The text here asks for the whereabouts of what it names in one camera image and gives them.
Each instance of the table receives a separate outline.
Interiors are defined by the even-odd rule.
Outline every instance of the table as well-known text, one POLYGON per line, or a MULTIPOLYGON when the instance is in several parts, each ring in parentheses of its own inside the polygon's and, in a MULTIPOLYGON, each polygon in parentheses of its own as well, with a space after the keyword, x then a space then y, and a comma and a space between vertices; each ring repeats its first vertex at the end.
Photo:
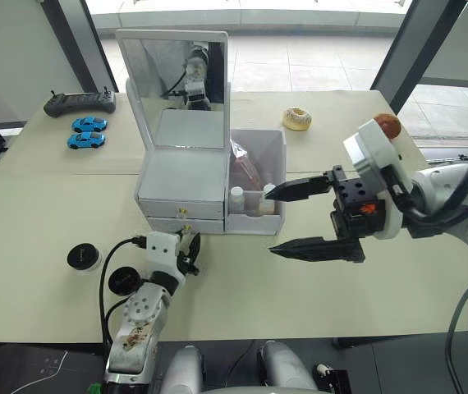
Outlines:
MULTIPOLYGON (((149 230, 132 199, 143 146, 126 98, 117 100, 102 149, 71 152, 62 129, 71 119, 39 110, 0 162, 0 341, 101 340, 99 271, 74 272, 66 255, 81 242, 107 253, 119 240, 149 230)), ((282 109, 292 104, 310 110, 314 123, 306 133, 287 132, 287 179, 336 163, 349 168, 342 139, 377 112, 391 112, 378 92, 233 94, 232 127, 278 126, 282 109)), ((405 131, 397 147, 406 168, 425 165, 405 131)), ((161 339, 446 331, 468 283, 468 247, 451 236, 412 240, 403 231, 394 240, 367 239, 362 264, 307 263, 267 251, 302 236, 332 239, 332 199, 287 204, 279 236, 204 236, 201 274, 174 296, 161 339)), ((122 265, 144 273, 145 252, 123 247, 108 272, 122 265)), ((118 300, 108 293, 107 306, 118 300)), ((459 329, 467 324, 468 313, 459 329)), ((113 332, 117 325, 113 318, 113 332)))

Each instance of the white cable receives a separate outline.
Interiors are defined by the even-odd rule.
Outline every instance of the white cable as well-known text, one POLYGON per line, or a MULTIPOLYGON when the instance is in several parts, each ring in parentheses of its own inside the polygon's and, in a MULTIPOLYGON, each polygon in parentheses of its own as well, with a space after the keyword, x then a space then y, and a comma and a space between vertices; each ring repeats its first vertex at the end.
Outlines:
POLYGON ((46 378, 42 378, 42 379, 39 379, 39 380, 34 380, 33 382, 30 382, 30 383, 28 383, 28 384, 25 384, 24 386, 17 388, 14 392, 10 392, 10 394, 15 394, 16 392, 19 392, 19 391, 22 390, 23 388, 27 388, 28 386, 31 386, 31 385, 33 385, 33 384, 36 384, 36 383, 42 382, 42 381, 44 381, 44 380, 51 379, 51 378, 53 378, 54 376, 57 376, 57 374, 58 374, 59 372, 61 372, 62 363, 64 362, 64 359, 67 357, 67 354, 68 354, 68 352, 65 351, 65 352, 64 352, 64 356, 62 357, 61 362, 59 363, 59 368, 57 369, 57 372, 56 372, 56 373, 54 373, 53 375, 47 376, 46 378))

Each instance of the toy car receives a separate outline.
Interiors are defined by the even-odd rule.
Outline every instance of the toy car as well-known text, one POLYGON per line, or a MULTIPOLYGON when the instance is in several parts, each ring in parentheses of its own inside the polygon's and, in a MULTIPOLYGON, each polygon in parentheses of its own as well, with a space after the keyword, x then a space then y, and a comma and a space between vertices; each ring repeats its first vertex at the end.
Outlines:
POLYGON ((67 145, 72 149, 78 148, 98 148, 104 145, 106 137, 101 133, 83 131, 79 134, 72 134, 67 141, 67 145))
POLYGON ((71 128, 76 133, 82 131, 103 131, 106 129, 108 121, 100 117, 81 117, 75 119, 71 124, 71 128))

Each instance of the white bottle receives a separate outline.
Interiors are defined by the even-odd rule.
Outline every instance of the white bottle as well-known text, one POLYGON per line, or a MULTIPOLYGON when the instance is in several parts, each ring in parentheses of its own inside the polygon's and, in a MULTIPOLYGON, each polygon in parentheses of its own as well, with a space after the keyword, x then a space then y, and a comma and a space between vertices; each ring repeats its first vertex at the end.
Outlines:
POLYGON ((231 189, 231 195, 228 199, 229 213, 244 213, 245 211, 245 196, 243 189, 240 186, 234 186, 231 189))
POLYGON ((264 192, 259 199, 259 206, 258 206, 258 216, 262 215, 274 215, 274 211, 276 210, 276 204, 274 203, 273 199, 265 199, 265 195, 274 189, 276 186, 272 183, 268 183, 264 186, 264 192))

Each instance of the black remote controller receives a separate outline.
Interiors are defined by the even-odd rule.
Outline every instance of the black remote controller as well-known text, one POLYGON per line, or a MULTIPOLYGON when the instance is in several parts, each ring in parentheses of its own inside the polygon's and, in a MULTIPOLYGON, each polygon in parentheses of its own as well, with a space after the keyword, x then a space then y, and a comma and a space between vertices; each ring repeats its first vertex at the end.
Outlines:
POLYGON ((83 94, 55 94, 44 104, 44 111, 50 117, 83 109, 102 110, 112 113, 116 110, 116 95, 104 87, 103 92, 83 94))

